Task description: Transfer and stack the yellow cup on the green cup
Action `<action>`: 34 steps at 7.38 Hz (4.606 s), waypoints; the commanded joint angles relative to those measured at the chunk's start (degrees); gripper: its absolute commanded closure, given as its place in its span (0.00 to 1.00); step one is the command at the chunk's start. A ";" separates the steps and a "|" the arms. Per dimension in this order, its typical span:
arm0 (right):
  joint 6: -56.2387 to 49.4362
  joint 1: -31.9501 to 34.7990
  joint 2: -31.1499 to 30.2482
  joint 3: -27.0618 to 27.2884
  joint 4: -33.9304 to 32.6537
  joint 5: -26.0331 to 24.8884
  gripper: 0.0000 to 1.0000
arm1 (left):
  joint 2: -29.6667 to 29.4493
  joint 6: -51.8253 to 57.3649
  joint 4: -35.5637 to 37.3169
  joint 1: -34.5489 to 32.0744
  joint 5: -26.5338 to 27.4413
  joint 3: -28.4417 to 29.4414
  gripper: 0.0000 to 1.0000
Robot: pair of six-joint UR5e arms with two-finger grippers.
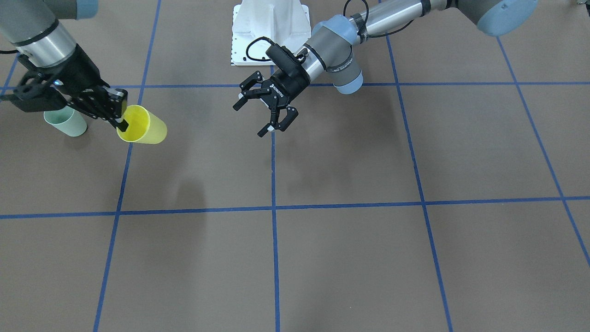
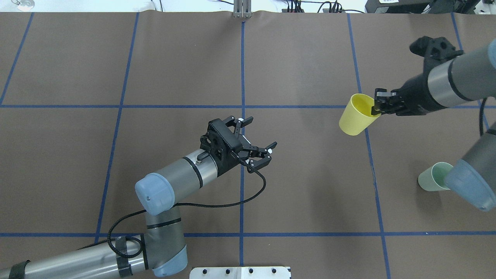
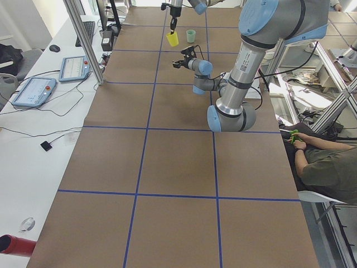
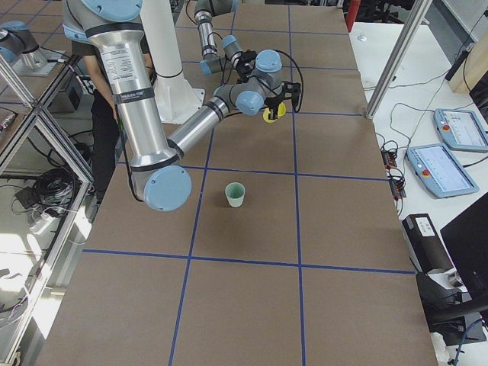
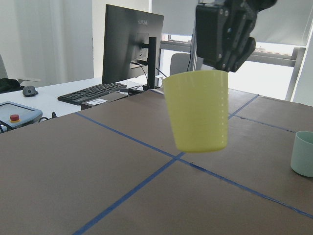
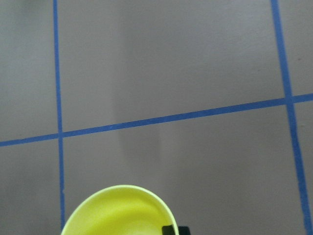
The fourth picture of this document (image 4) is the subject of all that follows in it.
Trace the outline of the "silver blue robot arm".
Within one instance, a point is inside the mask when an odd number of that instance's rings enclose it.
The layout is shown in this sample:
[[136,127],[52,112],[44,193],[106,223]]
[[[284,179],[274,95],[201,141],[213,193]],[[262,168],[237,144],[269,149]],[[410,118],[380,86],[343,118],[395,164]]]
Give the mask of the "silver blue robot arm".
[[213,17],[237,6],[235,1],[197,3],[203,73],[231,69],[241,78],[205,98],[183,74],[167,1],[63,2],[66,36],[100,53],[133,150],[134,196],[154,210],[173,211],[186,202],[191,177],[178,162],[230,112],[253,116],[268,107],[270,118],[278,115],[285,93],[279,53],[263,50],[249,59],[233,36],[220,47],[214,42]]

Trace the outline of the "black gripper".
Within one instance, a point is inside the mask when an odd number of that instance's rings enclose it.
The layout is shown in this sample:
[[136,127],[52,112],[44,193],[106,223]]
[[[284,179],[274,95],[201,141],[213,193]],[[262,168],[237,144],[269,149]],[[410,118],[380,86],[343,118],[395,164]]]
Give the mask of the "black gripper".
[[279,105],[285,99],[286,92],[282,91],[278,95],[271,96],[265,99],[265,105],[269,108],[268,119],[275,120],[276,119],[276,110],[278,109]]

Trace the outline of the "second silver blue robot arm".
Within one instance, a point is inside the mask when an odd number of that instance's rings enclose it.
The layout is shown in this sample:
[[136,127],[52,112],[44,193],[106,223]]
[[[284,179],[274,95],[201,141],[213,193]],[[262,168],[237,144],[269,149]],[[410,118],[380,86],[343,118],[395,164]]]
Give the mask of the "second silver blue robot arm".
[[234,12],[241,1],[197,1],[194,9],[194,23],[197,25],[201,42],[200,61],[204,75],[235,70],[241,82],[247,82],[253,71],[257,53],[244,50],[233,35],[220,36],[213,26],[216,16]]

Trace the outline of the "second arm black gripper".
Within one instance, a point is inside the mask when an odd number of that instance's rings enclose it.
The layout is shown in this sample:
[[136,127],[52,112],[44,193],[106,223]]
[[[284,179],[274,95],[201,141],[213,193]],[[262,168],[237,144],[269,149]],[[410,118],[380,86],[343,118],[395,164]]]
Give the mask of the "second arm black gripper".
[[254,69],[253,62],[255,61],[255,58],[256,52],[254,50],[244,51],[238,57],[235,70],[241,79],[247,79],[250,77]]

